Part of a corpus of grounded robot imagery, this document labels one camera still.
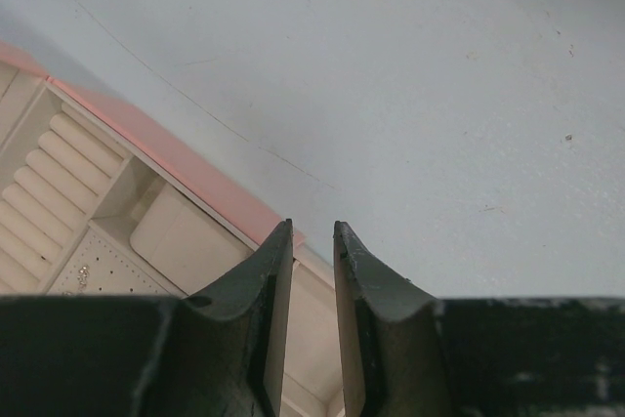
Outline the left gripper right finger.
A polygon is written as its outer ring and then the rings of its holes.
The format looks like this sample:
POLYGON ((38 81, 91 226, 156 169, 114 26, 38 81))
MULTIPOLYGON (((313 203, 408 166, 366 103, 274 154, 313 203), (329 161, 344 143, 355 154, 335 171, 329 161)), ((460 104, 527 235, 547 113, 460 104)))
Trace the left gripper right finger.
POLYGON ((620 298, 439 299, 334 227, 349 416, 620 416, 620 298))

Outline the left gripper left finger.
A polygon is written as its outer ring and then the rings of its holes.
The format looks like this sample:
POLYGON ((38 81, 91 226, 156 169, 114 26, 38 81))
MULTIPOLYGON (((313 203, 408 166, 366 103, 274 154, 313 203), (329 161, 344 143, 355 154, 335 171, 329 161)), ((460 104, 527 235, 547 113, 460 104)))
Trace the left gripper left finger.
POLYGON ((276 416, 293 227, 186 298, 5 296, 5 416, 276 416))

